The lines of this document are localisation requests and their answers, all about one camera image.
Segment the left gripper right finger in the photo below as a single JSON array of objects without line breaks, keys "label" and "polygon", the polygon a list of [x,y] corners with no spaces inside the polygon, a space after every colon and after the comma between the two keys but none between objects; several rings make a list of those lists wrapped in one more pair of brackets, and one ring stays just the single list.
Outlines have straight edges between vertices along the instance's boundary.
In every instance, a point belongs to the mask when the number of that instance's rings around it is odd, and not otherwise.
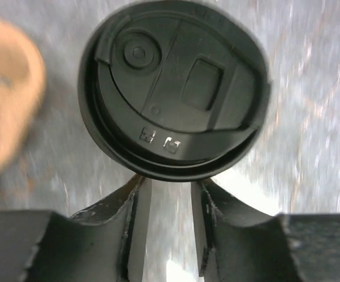
[{"label": "left gripper right finger", "polygon": [[205,281],[340,281],[340,214],[269,216],[209,179],[191,200]]}]

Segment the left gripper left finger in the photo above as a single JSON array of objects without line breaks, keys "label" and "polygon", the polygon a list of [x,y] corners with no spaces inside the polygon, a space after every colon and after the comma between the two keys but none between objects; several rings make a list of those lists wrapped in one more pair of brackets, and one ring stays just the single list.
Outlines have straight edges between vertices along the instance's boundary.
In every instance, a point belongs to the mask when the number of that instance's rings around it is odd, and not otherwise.
[{"label": "left gripper left finger", "polygon": [[151,197],[136,175],[71,217],[0,211],[0,281],[142,281]]}]

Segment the black plastic cup lid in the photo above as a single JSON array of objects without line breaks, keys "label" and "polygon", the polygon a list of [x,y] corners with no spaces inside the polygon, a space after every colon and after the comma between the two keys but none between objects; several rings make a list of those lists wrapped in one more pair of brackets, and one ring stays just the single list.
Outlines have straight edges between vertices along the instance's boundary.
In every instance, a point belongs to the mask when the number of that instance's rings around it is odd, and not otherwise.
[{"label": "black plastic cup lid", "polygon": [[78,101],[110,158],[157,180],[215,176],[253,147],[271,95],[259,42],[219,10],[191,1],[128,5],[94,30]]}]

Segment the cardboard cup carrier tray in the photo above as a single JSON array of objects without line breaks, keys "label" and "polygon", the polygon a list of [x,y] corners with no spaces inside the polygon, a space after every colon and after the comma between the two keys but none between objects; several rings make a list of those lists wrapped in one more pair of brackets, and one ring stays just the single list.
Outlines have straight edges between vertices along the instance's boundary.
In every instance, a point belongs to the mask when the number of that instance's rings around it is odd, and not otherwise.
[{"label": "cardboard cup carrier tray", "polygon": [[20,150],[45,88],[46,68],[38,47],[0,18],[0,173]]}]

